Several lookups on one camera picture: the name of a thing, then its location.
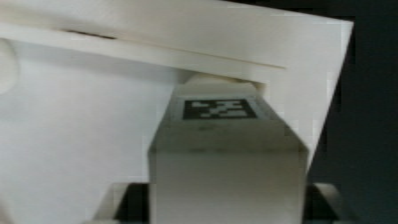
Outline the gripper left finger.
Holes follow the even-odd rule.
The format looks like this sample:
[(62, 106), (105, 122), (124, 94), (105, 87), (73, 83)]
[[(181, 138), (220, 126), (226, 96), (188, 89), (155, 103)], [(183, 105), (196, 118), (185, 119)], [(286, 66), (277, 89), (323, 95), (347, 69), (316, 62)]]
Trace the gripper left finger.
[(91, 224), (149, 224), (149, 188), (146, 183), (110, 185)]

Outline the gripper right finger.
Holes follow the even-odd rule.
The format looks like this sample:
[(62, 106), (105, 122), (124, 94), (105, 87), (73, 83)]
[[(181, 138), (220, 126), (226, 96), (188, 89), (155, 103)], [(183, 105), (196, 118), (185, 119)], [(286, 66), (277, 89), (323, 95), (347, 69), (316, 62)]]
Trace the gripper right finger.
[(338, 188), (327, 183), (311, 184), (306, 190), (306, 224), (338, 224), (345, 219)]

